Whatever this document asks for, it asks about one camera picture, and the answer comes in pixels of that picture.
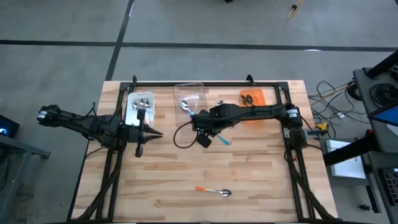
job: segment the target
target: monitor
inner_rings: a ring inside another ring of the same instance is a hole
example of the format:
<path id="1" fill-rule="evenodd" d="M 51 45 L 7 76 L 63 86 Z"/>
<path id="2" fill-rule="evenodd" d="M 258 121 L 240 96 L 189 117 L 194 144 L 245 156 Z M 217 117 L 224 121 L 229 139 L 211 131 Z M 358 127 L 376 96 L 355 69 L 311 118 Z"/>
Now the monitor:
<path id="1" fill-rule="evenodd" d="M 398 126 L 398 102 L 379 108 L 368 116 L 369 119 Z"/>

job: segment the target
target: metal bracket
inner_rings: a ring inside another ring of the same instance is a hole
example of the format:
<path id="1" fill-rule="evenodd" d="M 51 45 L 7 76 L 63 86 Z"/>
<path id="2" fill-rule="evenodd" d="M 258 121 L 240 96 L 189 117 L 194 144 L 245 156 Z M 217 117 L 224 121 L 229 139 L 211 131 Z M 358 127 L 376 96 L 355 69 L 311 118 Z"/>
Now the metal bracket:
<path id="1" fill-rule="evenodd" d="M 132 75 L 132 83 L 131 83 L 132 87 L 136 87 L 137 86 L 137 77 L 136 75 Z"/>
<path id="2" fill-rule="evenodd" d="M 120 91 L 124 91 L 124 90 L 128 90 L 131 86 L 131 82 L 122 82 L 120 83 L 120 87 L 119 90 Z"/>
<path id="3" fill-rule="evenodd" d="M 256 85 L 256 82 L 254 82 L 254 79 L 253 79 L 253 77 L 250 74 L 246 77 L 246 81 L 250 81 L 250 84 L 252 86 Z"/>
<path id="4" fill-rule="evenodd" d="M 290 138 L 290 131 L 287 128 L 284 128 L 284 136 L 285 138 Z"/>
<path id="5" fill-rule="evenodd" d="M 289 84 L 287 82 L 278 82 L 278 85 L 281 89 L 289 91 Z"/>

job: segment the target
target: clear plastic container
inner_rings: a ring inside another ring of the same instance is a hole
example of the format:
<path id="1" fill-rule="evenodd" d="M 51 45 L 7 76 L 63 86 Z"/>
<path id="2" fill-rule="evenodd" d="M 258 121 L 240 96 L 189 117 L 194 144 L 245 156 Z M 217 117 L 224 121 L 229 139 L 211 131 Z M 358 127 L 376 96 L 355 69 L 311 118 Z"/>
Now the clear plastic container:
<path id="1" fill-rule="evenodd" d="M 149 108 L 146 109 L 145 113 L 145 123 L 151 128 L 155 126 L 155 97 L 153 92 L 137 92 L 130 93 L 127 98 L 127 109 L 126 109 L 126 124 L 139 125 L 139 120 L 137 119 L 137 109 L 132 105 L 134 102 L 141 108 L 139 104 L 140 99 L 148 100 Z"/>
<path id="2" fill-rule="evenodd" d="M 185 100 L 189 104 L 192 113 L 199 113 L 201 110 L 207 110 L 206 91 L 203 83 L 184 83 L 174 86 L 174 108 L 175 122 L 177 127 L 191 120 L 188 111 L 181 107 L 181 101 Z"/>

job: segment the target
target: computer monitor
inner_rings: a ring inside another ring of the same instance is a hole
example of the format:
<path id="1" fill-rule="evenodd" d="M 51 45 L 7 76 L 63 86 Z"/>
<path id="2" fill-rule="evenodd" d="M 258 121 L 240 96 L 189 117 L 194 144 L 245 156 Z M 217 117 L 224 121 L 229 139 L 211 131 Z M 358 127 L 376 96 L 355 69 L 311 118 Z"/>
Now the computer monitor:
<path id="1" fill-rule="evenodd" d="M 379 108 L 368 116 L 369 119 L 398 126 L 398 102 Z"/>
<path id="2" fill-rule="evenodd" d="M 5 116 L 0 115 L 0 134 L 13 138 L 17 133 L 19 124 Z"/>

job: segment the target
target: clear plastic lid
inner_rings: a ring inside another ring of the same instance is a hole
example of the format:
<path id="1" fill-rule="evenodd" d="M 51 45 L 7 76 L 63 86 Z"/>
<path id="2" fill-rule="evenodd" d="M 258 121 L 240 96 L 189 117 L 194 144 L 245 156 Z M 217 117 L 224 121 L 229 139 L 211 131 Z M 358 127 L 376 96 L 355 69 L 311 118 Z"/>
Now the clear plastic lid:
<path id="1" fill-rule="evenodd" d="M 174 108 L 175 122 L 179 127 L 191 120 L 190 113 L 184 110 L 181 102 L 185 101 L 189 105 L 192 113 L 199 113 L 201 110 L 207 110 L 206 91 L 203 83 L 184 83 L 174 86 Z"/>

